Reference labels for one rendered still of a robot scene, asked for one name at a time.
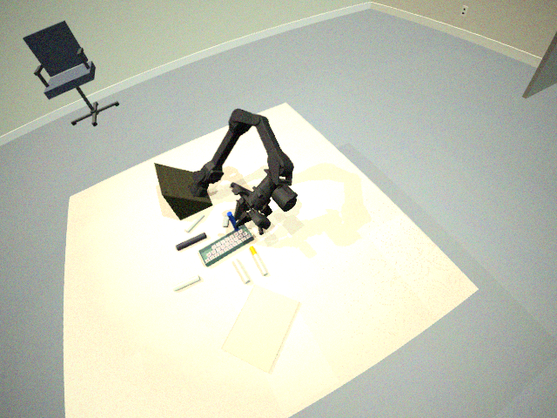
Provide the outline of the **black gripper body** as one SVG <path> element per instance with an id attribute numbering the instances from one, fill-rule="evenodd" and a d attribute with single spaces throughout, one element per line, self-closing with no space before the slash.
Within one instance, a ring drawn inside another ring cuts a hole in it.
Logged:
<path id="1" fill-rule="evenodd" d="M 242 206 L 246 206 L 250 209 L 250 211 L 248 212 L 248 214 L 250 215 L 250 217 L 252 218 L 252 221 L 254 222 L 254 224 L 258 227 L 264 228 L 265 230 L 267 230 L 270 225 L 271 225 L 271 221 L 262 213 L 258 212 L 261 211 L 262 206 L 266 203 L 266 202 L 270 202 L 270 196 L 267 195 L 265 192 L 263 192 L 259 186 L 254 186 L 253 191 L 251 194 L 248 193 L 248 191 L 240 186 L 234 186 L 232 188 L 232 193 L 234 195 L 239 195 L 240 198 L 238 200 L 238 202 L 242 205 Z"/>

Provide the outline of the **blue stylus with grey tip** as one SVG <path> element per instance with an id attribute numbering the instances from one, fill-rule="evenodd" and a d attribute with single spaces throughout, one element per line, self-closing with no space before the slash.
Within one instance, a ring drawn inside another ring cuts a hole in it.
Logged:
<path id="1" fill-rule="evenodd" d="M 236 221 L 235 221 L 235 219 L 234 219 L 234 217 L 233 217 L 233 215 L 232 215 L 232 212 L 228 212 L 226 215 L 227 215 L 228 219 L 230 220 L 230 222 L 231 222 L 231 224 L 232 224 L 232 227 L 233 227 L 234 231 L 235 231 L 235 232 L 238 232 L 238 229 L 239 229 L 239 228 L 238 228 L 238 227 L 235 227 Z M 239 232 L 238 232 L 238 233 L 239 233 Z"/>

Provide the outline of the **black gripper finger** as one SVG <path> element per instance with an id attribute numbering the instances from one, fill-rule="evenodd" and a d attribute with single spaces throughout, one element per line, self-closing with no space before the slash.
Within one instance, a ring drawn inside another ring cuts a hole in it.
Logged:
<path id="1" fill-rule="evenodd" d="M 237 203 L 236 203 L 235 212 L 234 212 L 233 217 L 234 217 L 235 221 L 237 222 L 238 219 L 240 218 L 240 216 L 242 215 L 242 213 L 243 213 L 244 211 L 247 212 L 247 211 L 249 211 L 250 209 L 249 209 L 248 207 L 246 207 L 246 206 L 242 206 L 242 205 L 238 202 L 237 199 L 236 199 L 236 202 L 237 202 Z"/>
<path id="2" fill-rule="evenodd" d="M 252 221 L 252 218 L 250 217 L 248 212 L 244 211 L 240 216 L 240 218 L 238 219 L 238 222 L 236 223 L 235 227 L 240 227 L 249 221 Z"/>

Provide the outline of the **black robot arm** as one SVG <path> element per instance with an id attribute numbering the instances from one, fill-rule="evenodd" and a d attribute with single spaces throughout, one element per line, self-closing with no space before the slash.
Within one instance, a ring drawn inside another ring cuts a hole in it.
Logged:
<path id="1" fill-rule="evenodd" d="M 225 172 L 223 165 L 231 154 L 239 138 L 255 127 L 267 153 L 269 169 L 264 169 L 267 174 L 258 184 L 259 188 L 283 210 L 288 212 L 297 202 L 298 194 L 292 186 L 292 172 L 294 164 L 289 156 L 279 146 L 267 117 L 250 113 L 241 109 L 234 109 L 229 120 L 229 129 L 222 139 L 212 159 L 205 163 L 200 171 L 195 171 L 192 177 L 193 185 L 188 185 L 193 196 L 206 197 L 209 184 L 215 184 L 222 179 Z M 279 177 L 285 177 L 280 179 Z"/>

